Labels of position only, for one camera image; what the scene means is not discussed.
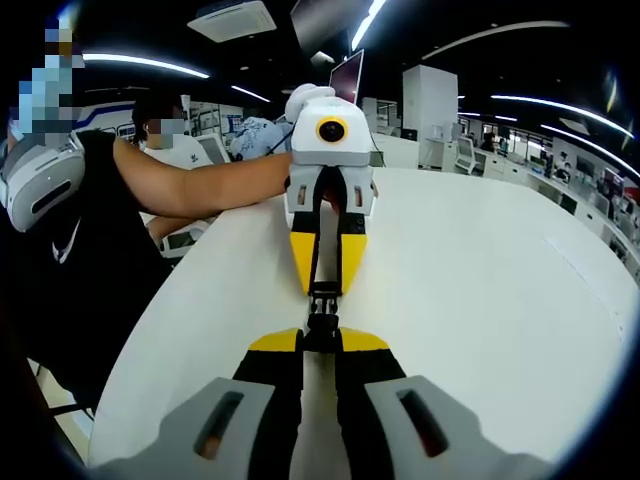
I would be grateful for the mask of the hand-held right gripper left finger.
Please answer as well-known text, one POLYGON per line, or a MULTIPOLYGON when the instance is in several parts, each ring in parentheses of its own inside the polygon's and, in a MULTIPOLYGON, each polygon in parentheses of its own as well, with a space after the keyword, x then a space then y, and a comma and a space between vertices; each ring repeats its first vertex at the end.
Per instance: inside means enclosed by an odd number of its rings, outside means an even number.
POLYGON ((304 334, 254 341, 230 378, 217 377, 167 414, 139 454, 96 479, 286 479, 301 423, 304 334))

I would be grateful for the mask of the person's left hand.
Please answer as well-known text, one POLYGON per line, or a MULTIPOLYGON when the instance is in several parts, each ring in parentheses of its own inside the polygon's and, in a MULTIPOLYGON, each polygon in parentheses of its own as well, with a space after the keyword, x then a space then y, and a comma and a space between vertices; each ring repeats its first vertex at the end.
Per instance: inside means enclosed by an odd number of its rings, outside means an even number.
POLYGON ((346 189, 342 181, 330 181, 323 190, 323 199, 326 200, 336 214, 341 214, 346 208, 346 189))

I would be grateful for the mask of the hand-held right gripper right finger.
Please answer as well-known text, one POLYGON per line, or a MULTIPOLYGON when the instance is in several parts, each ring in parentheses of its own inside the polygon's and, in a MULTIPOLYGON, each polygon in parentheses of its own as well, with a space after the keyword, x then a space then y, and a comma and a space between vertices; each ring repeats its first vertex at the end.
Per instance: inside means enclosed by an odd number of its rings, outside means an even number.
POLYGON ((385 341, 346 327, 338 331, 338 423, 354 479, 548 479, 554 470, 502 450, 469 408, 406 375, 385 341))

